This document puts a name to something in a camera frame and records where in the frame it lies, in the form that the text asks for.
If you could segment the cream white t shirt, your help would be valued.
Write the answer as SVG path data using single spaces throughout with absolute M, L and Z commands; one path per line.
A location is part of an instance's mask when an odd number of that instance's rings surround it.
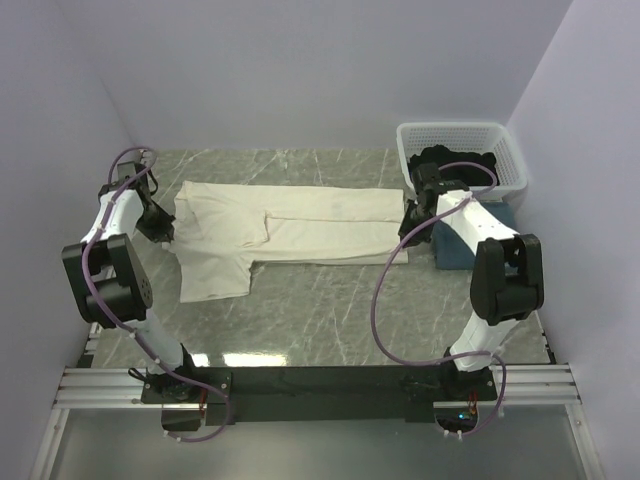
M 248 295 L 254 263 L 383 264 L 404 216 L 403 191 L 384 188 L 186 181 L 174 204 L 183 303 Z

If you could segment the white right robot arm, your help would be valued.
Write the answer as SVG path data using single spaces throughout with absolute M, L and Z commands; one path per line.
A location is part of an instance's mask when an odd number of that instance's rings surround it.
M 474 255 L 472 314 L 449 355 L 460 372 L 484 369 L 516 324 L 544 302 L 541 242 L 500 222 L 462 181 L 443 179 L 434 163 L 415 167 L 411 182 L 416 199 L 401 222 L 401 246 L 430 240 L 433 225 L 442 222 Z

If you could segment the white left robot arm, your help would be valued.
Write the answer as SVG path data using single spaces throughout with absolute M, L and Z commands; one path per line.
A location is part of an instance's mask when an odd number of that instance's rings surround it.
M 114 163 L 99 191 L 100 209 L 89 232 L 63 248 L 61 258 L 81 317 L 105 329 L 119 329 L 143 352 L 146 372 L 130 375 L 159 394 L 185 395 L 193 362 L 152 311 L 150 280 L 131 237 L 153 243 L 174 237 L 174 217 L 153 199 L 157 181 L 140 160 Z

